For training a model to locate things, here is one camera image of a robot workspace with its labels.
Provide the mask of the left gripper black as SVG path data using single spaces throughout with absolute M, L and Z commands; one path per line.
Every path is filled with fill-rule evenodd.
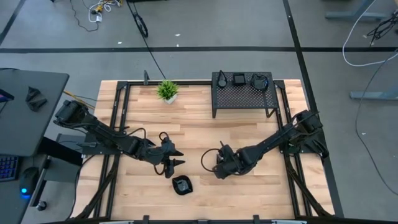
M 163 164 L 163 171 L 155 171 L 158 175 L 165 175 L 169 179 L 174 174 L 174 166 L 184 164 L 185 161 L 170 159 L 170 156 L 183 156 L 184 153 L 177 151 L 175 144 L 166 136 L 161 141 L 160 147 L 143 147 L 137 153 L 137 159 L 152 164 L 154 167 Z

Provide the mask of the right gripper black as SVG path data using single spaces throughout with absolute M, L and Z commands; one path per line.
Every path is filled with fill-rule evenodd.
M 243 147 L 236 152 L 221 142 L 221 148 L 216 156 L 213 172 L 218 179 L 225 179 L 230 175 L 245 175 L 249 172 L 249 164 L 243 156 L 249 147 Z

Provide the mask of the black diamond-shaped mini plate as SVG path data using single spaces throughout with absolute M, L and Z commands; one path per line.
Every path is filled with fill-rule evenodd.
M 186 195 L 193 192 L 193 185 L 186 175 L 173 178 L 172 185 L 178 195 Z

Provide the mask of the black teardrop mini plate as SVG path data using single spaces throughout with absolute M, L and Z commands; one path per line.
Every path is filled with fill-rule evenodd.
M 224 74 L 224 72 L 222 70 L 220 70 L 218 72 L 218 76 L 217 76 L 217 86 L 220 88 L 224 88 L 228 83 L 228 80 L 226 78 L 226 75 Z

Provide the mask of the black round part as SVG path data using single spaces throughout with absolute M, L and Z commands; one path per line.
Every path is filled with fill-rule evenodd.
M 265 75 L 253 74 L 251 78 L 251 86 L 257 90 L 266 91 L 268 89 L 269 80 Z

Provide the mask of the black perforated metal shelf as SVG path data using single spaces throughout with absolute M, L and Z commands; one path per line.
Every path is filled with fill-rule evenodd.
M 218 72 L 213 72 L 211 75 L 212 118 L 216 118 L 218 109 L 264 109 L 269 118 L 279 107 L 271 72 L 224 72 L 228 80 L 224 88 L 217 86 Z M 246 85 L 234 86 L 234 73 L 245 74 Z M 266 91 L 257 90 L 251 86 L 251 78 L 255 73 L 268 78 L 269 85 Z

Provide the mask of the green plant in white pot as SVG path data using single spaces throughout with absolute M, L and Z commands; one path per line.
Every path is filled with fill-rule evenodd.
M 162 80 L 157 86 L 157 96 L 168 105 L 172 104 L 178 93 L 179 86 L 171 80 Z

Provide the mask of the black desk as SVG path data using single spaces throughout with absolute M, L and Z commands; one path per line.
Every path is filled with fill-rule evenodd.
M 14 97 L 0 103 L 0 155 L 29 157 L 37 152 L 68 79 L 66 73 L 0 70 L 0 89 Z M 47 100 L 37 112 L 25 100 L 30 87 L 41 93 L 36 100 Z

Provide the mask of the black computer mouse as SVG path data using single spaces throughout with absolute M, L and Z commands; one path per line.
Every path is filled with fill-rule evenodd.
M 32 195 L 39 178 L 39 169 L 37 167 L 29 167 L 22 172 L 19 181 L 20 193 L 24 196 Z

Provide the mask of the black angular plastic piece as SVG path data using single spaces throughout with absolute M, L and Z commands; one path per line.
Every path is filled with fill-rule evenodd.
M 39 96 L 40 94 L 41 94 L 41 92 L 38 89 L 29 86 L 25 101 L 29 102 L 29 101 L 33 100 L 36 96 Z
M 38 112 L 41 109 L 41 107 L 43 107 L 46 103 L 47 99 L 44 98 L 37 101 L 28 101 L 27 105 L 31 111 Z

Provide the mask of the grey desk foot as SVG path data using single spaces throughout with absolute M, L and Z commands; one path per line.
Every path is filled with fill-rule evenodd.
M 325 14 L 325 19 L 344 20 L 344 21 L 381 21 L 387 17 L 386 14 L 368 12 L 376 0 L 363 0 L 362 3 L 350 11 L 330 11 Z
M 349 97 L 359 100 L 398 100 L 398 89 L 389 91 L 351 91 Z

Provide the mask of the backlit keyboard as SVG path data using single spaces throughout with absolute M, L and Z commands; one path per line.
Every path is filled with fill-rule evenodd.
M 0 182 L 16 180 L 19 166 L 18 156 L 0 155 Z

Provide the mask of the dark device with red stripe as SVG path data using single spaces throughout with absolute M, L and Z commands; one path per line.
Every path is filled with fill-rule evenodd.
M 14 96 L 5 90 L 0 89 L 0 103 L 12 101 Z

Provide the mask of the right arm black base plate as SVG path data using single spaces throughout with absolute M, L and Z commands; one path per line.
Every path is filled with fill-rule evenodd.
M 307 133 L 292 129 L 288 132 L 277 131 L 276 135 L 279 137 L 279 140 L 281 140 L 279 145 L 286 147 L 286 149 L 282 151 L 283 154 L 314 153 L 322 157 L 324 154 L 327 156 L 328 151 L 325 145 L 319 140 L 320 133 L 320 130 Z

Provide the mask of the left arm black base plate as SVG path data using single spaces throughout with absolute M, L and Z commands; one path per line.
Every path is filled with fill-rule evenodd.
M 117 155 L 123 154 L 120 150 L 111 149 L 98 143 L 92 134 L 87 134 L 85 140 L 78 145 L 82 148 L 83 154 L 89 155 Z

